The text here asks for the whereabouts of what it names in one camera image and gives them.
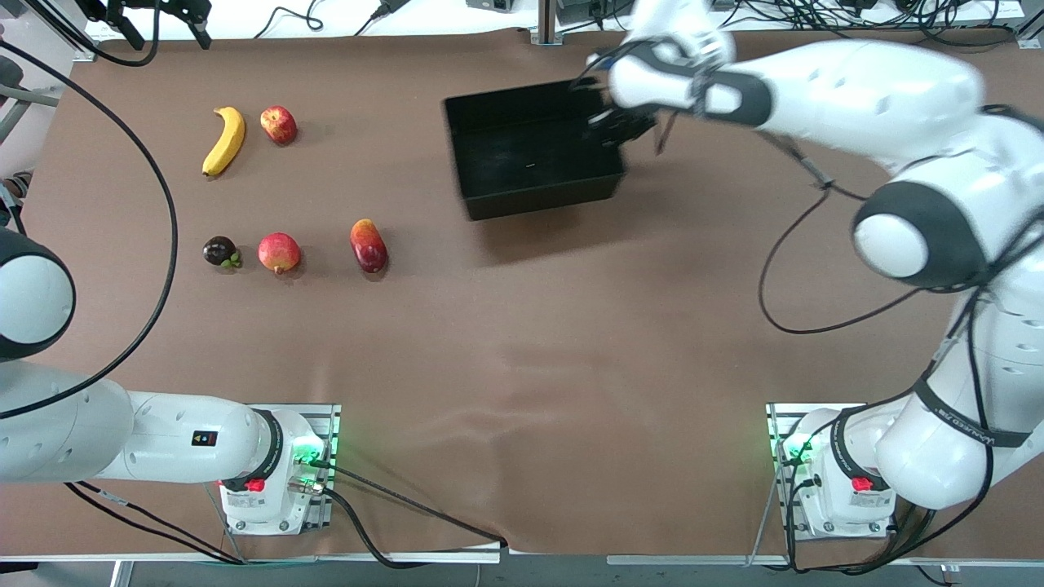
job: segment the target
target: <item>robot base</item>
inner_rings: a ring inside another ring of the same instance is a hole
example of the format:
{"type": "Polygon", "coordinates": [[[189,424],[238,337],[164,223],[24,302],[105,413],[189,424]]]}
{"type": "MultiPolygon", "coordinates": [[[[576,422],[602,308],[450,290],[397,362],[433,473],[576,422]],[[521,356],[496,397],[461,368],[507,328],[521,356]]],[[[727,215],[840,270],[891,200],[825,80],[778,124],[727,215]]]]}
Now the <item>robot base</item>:
{"type": "MultiPolygon", "coordinates": [[[[801,447],[802,443],[808,440],[807,433],[804,436],[803,428],[812,426],[811,430],[817,428],[823,422],[810,422],[805,419],[810,412],[821,408],[839,410],[845,407],[855,407],[860,404],[826,404],[826,403],[770,403],[765,406],[768,421],[769,446],[773,450],[774,463],[789,461],[792,457],[791,448],[801,447]]],[[[801,485],[806,479],[815,477],[826,477],[826,468],[833,464],[829,456],[829,448],[826,452],[823,448],[813,449],[811,453],[802,455],[803,465],[798,467],[794,475],[794,485],[801,485]]],[[[777,490],[779,494],[780,515],[782,516],[784,527],[786,526],[786,500],[790,496],[793,486],[790,485],[790,476],[794,474],[793,467],[784,466],[777,471],[777,490]]],[[[830,496],[827,495],[826,487],[812,485],[811,487],[799,490],[798,497],[792,503],[793,510],[793,536],[798,541],[822,540],[822,539],[844,539],[844,538],[886,538],[887,526],[893,520],[895,511],[895,492],[865,492],[856,494],[852,492],[853,499],[858,498],[860,503],[854,504],[862,519],[854,520],[848,517],[831,515],[830,496]]]]}
{"type": "Polygon", "coordinates": [[[233,492],[220,487],[229,531],[247,536],[289,536],[329,525],[330,506],[326,496],[291,492],[287,485],[291,479],[326,479],[325,470],[298,461],[313,452],[319,457],[328,454],[327,443],[319,435],[330,439],[328,459],[333,460],[340,406],[252,404],[251,407],[271,412],[283,428],[283,450],[261,491],[233,492]]]}

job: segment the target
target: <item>red apple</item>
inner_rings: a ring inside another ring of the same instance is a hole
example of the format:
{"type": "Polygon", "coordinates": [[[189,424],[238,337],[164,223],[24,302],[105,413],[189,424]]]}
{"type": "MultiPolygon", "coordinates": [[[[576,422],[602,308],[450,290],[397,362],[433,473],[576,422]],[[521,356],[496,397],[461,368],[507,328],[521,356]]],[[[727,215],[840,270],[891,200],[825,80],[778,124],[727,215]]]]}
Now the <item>red apple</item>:
{"type": "Polygon", "coordinates": [[[384,240],[370,218],[355,222],[349,241],[352,243],[355,260],[359,262],[362,271],[377,273],[387,264],[388,250],[384,246],[384,240]]]}
{"type": "Polygon", "coordinates": [[[261,113],[261,127],[279,145],[288,145],[298,138],[298,122],[290,111],[274,105],[261,113]]]}
{"type": "Polygon", "coordinates": [[[258,244],[258,259],[276,275],[282,275],[301,262],[301,248],[290,235],[274,232],[258,244]]]}

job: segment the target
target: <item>cable connector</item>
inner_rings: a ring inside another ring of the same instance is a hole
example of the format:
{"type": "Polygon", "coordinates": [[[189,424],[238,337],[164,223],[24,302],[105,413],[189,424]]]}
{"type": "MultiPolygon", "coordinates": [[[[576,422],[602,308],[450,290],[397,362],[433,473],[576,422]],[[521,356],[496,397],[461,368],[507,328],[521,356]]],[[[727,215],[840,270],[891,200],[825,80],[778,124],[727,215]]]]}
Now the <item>cable connector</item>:
{"type": "Polygon", "coordinates": [[[309,479],[290,479],[286,484],[286,489],[291,493],[304,493],[306,495],[323,495],[326,491],[326,484],[309,479]]]}

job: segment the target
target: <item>yellow banana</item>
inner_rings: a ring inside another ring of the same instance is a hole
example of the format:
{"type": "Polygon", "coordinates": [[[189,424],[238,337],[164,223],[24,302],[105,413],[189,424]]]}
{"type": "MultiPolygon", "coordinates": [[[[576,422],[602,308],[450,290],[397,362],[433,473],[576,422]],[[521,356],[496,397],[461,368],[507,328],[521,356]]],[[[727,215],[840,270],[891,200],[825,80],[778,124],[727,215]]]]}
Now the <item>yellow banana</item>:
{"type": "Polygon", "coordinates": [[[246,135],[246,123],[243,122],[243,115],[239,114],[238,110],[227,105],[214,109],[214,114],[224,120],[224,130],[214,143],[214,148],[210,149],[207,159],[203,160],[203,174],[208,178],[224,171],[239,152],[239,148],[243,146],[243,136],[246,135]]]}

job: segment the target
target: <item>black bin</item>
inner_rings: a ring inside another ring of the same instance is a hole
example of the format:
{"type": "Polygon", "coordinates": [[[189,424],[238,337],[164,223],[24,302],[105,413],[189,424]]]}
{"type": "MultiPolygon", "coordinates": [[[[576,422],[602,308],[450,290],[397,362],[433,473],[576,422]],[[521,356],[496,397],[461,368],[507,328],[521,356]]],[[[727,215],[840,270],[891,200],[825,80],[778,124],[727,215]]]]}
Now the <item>black bin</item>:
{"type": "Polygon", "coordinates": [[[588,119],[601,93],[571,80],[457,96],[443,102],[457,184],[472,220],[606,199],[625,172],[588,119]]]}

